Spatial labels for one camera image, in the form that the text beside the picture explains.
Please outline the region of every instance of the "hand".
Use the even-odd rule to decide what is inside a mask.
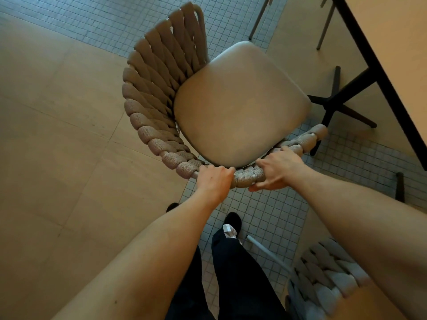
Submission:
[[[196,192],[205,193],[212,200],[213,206],[217,206],[227,197],[235,171],[234,167],[201,165],[196,182]]]
[[[250,192],[287,187],[297,177],[296,174],[301,167],[305,167],[301,157],[287,146],[283,146],[281,151],[267,155],[264,159],[257,159],[256,164],[264,170],[266,180],[251,185]]]

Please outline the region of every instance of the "woven rope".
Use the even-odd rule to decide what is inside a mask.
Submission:
[[[291,314],[296,313],[293,319],[333,316],[340,299],[369,282],[368,274],[335,240],[323,240],[303,253],[291,273],[288,292]]]
[[[123,71],[125,111],[142,142],[163,163],[186,178],[197,178],[205,164],[190,153],[179,137],[173,116],[173,100],[179,87],[208,62],[205,21],[200,7],[184,4],[140,39]],[[291,141],[281,141],[272,150],[290,147],[298,155],[310,151],[327,133],[318,125]],[[252,164],[236,171],[232,188],[248,187],[265,179]]]

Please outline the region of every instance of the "black shoe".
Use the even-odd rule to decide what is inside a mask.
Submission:
[[[178,205],[179,203],[176,203],[176,202],[169,204],[169,206],[166,209],[166,212],[169,212],[170,210],[176,208]]]
[[[224,224],[231,225],[238,234],[242,229],[242,219],[240,219],[236,212],[230,212],[227,214],[226,219],[224,220]]]

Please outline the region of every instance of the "person's right arm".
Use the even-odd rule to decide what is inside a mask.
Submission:
[[[410,319],[427,317],[427,215],[370,188],[323,175],[289,148],[257,160],[265,182],[291,186],[332,236]]]

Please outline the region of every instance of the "wooden tabletop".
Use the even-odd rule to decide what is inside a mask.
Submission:
[[[417,138],[417,135],[411,130],[410,121],[405,121],[402,117],[403,108],[424,144],[427,143],[427,0],[333,1],[367,64],[371,67],[369,59],[375,54],[397,93],[398,99],[393,97],[392,91],[388,92],[387,83],[382,83],[381,78],[378,80],[408,140],[411,142],[411,137]],[[363,49],[363,37],[358,36],[357,28],[351,27],[353,19],[360,27],[373,54]],[[419,144],[411,142],[411,145],[417,152],[415,147]]]

